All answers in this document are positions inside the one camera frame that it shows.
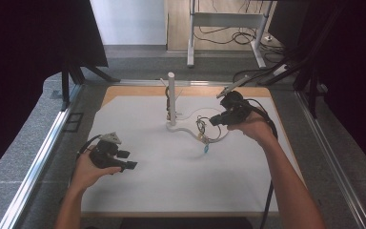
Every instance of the stand base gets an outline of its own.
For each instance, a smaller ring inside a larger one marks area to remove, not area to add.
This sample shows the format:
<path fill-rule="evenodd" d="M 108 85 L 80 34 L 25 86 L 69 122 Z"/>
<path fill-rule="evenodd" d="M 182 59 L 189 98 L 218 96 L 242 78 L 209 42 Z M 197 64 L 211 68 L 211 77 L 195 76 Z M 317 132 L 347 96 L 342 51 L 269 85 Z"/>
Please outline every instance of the stand base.
<path fill-rule="evenodd" d="M 204 108 L 199 109 L 192 113 L 188 118 L 185 119 L 177 119 L 176 125 L 172 126 L 171 122 L 166 123 L 166 128 L 168 128 L 171 132 L 177 132 L 177 131 L 185 131 L 190 133 L 193 137 L 195 137 L 197 140 L 200 140 L 198 138 L 200 131 L 197 127 L 197 119 L 199 117 L 207 117 L 211 118 L 214 115 L 221 114 L 220 111 L 214 108 Z M 205 135 L 210 139 L 210 143 L 217 142 L 222 140 L 227 134 L 228 129 L 226 126 L 213 126 L 213 124 L 210 123 L 210 120 L 207 118 L 201 119 L 205 122 Z"/>

